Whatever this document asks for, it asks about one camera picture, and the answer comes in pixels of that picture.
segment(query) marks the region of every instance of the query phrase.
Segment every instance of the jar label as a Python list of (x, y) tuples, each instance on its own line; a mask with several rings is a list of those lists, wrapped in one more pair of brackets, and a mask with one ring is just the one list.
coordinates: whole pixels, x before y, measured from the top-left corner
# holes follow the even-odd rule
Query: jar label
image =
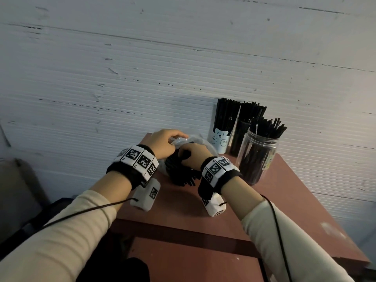
[(273, 161), (273, 158), (276, 154), (276, 150), (277, 150), (276, 148), (273, 148), (269, 151), (268, 157), (265, 160), (262, 170), (268, 169), (270, 167), (270, 164)]

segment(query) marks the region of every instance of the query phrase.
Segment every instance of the bundle of black straws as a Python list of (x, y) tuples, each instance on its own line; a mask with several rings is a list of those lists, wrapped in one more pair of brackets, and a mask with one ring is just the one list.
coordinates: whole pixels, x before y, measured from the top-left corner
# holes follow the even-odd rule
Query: bundle of black straws
[(254, 185), (260, 180), (268, 156), (274, 156), (275, 149), (273, 150), (270, 146), (270, 142), (273, 142), (273, 139), (279, 139), (287, 129), (284, 124), (280, 125), (280, 123), (280, 119), (274, 121), (263, 117), (251, 119), (249, 130), (256, 135), (257, 142), (250, 143), (252, 144), (250, 149), (249, 146), (245, 147), (239, 166), (248, 184)]
[(190, 186), (195, 186), (194, 180), (201, 178), (201, 172), (182, 165), (182, 160), (189, 158), (191, 152), (185, 150), (181, 157), (178, 156), (178, 153), (179, 149), (167, 157), (165, 161), (168, 176), (175, 185), (184, 186), (189, 184)]
[(217, 101), (217, 110), (215, 112), (215, 119), (213, 125), (213, 132), (217, 128), (220, 131), (228, 131), (228, 136), (231, 134), (238, 116), (240, 102), (221, 98)]
[(267, 107), (260, 106), (260, 103), (243, 102), (240, 107), (239, 118), (234, 131), (232, 139), (230, 154), (232, 156), (238, 156), (241, 143), (244, 135), (247, 133), (251, 120), (253, 118), (260, 118), (264, 116)]

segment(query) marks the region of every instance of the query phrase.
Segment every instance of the qr code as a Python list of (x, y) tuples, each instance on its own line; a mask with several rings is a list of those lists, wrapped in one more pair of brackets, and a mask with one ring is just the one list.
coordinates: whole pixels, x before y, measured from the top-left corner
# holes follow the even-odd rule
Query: qr code
[(149, 165), (149, 163), (151, 162), (150, 159), (148, 159), (146, 156), (144, 155), (141, 155), (140, 159), (137, 161), (137, 163), (139, 165), (141, 165), (143, 168), (146, 169), (146, 167)]
[(128, 158), (130, 158), (130, 159), (133, 159), (133, 160), (135, 160), (135, 159), (137, 159), (137, 157), (140, 155), (140, 151), (137, 151), (137, 150), (134, 150), (134, 149), (130, 149), (128, 152), (127, 152), (127, 154), (125, 155), (125, 157), (128, 157)]
[(214, 216), (218, 216), (219, 214), (221, 214), (224, 210), (221, 210), (219, 212), (217, 212)]
[(154, 165), (154, 163), (152, 163), (149, 168), (147, 169), (147, 172), (149, 173), (149, 175), (153, 175), (154, 171), (156, 170), (156, 167)]
[(230, 165), (230, 163), (229, 163), (226, 159), (224, 159), (224, 158), (222, 158), (221, 160), (218, 160), (217, 162), (218, 162), (220, 165), (222, 165), (222, 166)]
[(208, 200), (202, 199), (202, 202), (204, 203), (204, 206), (206, 207), (209, 204)]
[(205, 179), (211, 183), (211, 180), (213, 179), (213, 174), (211, 174), (209, 171), (206, 171)]
[(116, 157), (124, 155), (124, 153), (127, 152), (127, 150), (128, 150), (127, 148), (123, 149), (122, 151), (120, 151), (120, 153)]
[(157, 196), (158, 190), (153, 187), (152, 191), (150, 192), (150, 197), (154, 200)]
[(221, 166), (219, 166), (218, 164), (214, 163), (210, 168), (209, 170), (211, 172), (213, 172), (213, 174), (217, 174), (218, 171), (221, 170)]

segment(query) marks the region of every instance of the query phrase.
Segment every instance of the hand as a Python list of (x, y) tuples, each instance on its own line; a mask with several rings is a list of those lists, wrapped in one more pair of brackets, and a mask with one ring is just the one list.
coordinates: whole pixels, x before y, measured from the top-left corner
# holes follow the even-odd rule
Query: hand
[(182, 165), (198, 171), (201, 170), (204, 160), (213, 156), (203, 144), (184, 144), (180, 147), (178, 156), (181, 157), (185, 150), (190, 151), (191, 156), (188, 159), (182, 160)]
[(150, 137), (143, 141), (142, 144), (150, 147), (158, 160), (165, 159), (175, 152), (175, 146), (168, 143), (168, 139), (170, 137), (188, 138), (189, 136), (179, 130), (160, 130), (159, 132), (153, 133)]

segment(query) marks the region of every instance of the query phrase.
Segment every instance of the sleeve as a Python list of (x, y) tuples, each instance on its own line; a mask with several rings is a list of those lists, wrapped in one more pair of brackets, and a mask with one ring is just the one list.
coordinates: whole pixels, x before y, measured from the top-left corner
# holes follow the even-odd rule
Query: sleeve
[[(87, 190), (50, 222), (84, 209), (109, 204)], [(113, 206), (83, 213), (34, 234), (0, 262), (0, 281), (75, 281), (116, 218)]]
[[(294, 282), (354, 282), (306, 232), (274, 204), (273, 207)], [(242, 225), (276, 280), (289, 282), (269, 203), (260, 203), (243, 218)]]

